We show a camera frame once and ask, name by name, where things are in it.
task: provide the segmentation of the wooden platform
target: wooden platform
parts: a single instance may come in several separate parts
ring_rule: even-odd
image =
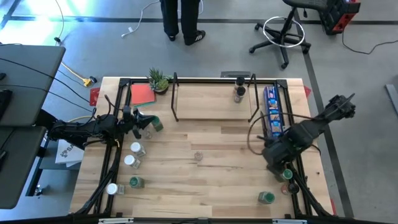
[[[302,80],[287,81],[293,112],[309,116]],[[118,83],[119,78],[103,79],[97,113],[108,110],[104,94],[115,101]],[[112,214],[123,212],[124,217],[159,218],[283,218],[286,213],[294,215],[291,197],[280,192],[282,184],[266,170],[265,159],[252,154],[246,147],[248,122],[182,119],[176,122],[170,109],[169,89],[166,95],[157,96],[156,104],[140,108],[145,114],[159,116],[164,130],[153,131],[149,141],[140,141],[147,149],[147,155],[142,158],[138,170],[121,162],[117,183],[126,185],[126,194],[115,196]],[[264,85],[259,85],[261,108],[263,89]],[[255,100],[251,100],[250,105],[254,110]],[[263,143],[256,139],[256,135],[261,134],[261,124],[255,125],[252,133],[252,147],[260,152]],[[135,141],[132,133],[124,140],[122,158],[132,154],[129,146]],[[194,160],[197,151],[203,153],[200,162]],[[105,145],[102,144],[86,148],[71,212],[81,208],[97,187],[104,152]],[[302,159],[308,186],[324,208],[332,212],[319,152],[308,149]],[[128,186],[133,175],[145,180],[144,189]],[[265,190],[275,193],[276,200],[271,205],[257,202],[259,192]],[[304,212],[302,194],[298,197]],[[104,209],[106,199],[105,194],[101,209]]]
[[[246,119],[251,117],[250,93],[234,102],[234,85],[184,84],[178,88],[179,119]]]

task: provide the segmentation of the potted plant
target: potted plant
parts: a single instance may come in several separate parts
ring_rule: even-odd
[[[166,94],[169,89],[169,79],[167,75],[163,75],[163,71],[159,69],[152,68],[149,70],[149,80],[150,88],[159,95]]]

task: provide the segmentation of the person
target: person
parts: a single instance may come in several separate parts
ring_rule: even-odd
[[[192,45],[203,40],[204,30],[197,29],[200,0],[181,0],[181,30],[185,45]],[[175,41],[178,34],[178,0],[160,0],[164,32],[170,41]]]

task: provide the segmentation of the shoe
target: shoe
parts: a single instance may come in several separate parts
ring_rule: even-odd
[[[203,38],[205,38],[205,36],[206,36],[206,32],[204,30],[198,30],[197,31],[197,36],[196,36],[195,39],[189,39],[189,40],[185,39],[184,40],[185,41],[185,45],[189,46],[189,45],[192,45],[192,44],[194,44],[194,43],[196,43],[198,41],[201,41],[201,40],[203,40]]]

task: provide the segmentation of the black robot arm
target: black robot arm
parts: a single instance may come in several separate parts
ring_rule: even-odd
[[[111,114],[97,116],[93,121],[86,123],[68,123],[56,121],[49,129],[48,137],[51,140],[64,139],[67,142],[84,149],[88,138],[99,138],[99,142],[115,142],[119,137],[132,131],[136,139],[140,139],[140,129],[148,126],[155,116],[143,115],[137,108],[131,113],[131,108],[123,108],[123,118],[119,121]]]
[[[292,162],[312,142],[324,132],[324,128],[332,121],[343,118],[352,118],[355,114],[355,105],[350,100],[354,97],[335,96],[325,110],[318,116],[293,124],[277,139],[267,139],[262,150],[262,156],[268,162],[267,168],[279,175],[283,172],[286,163]]]

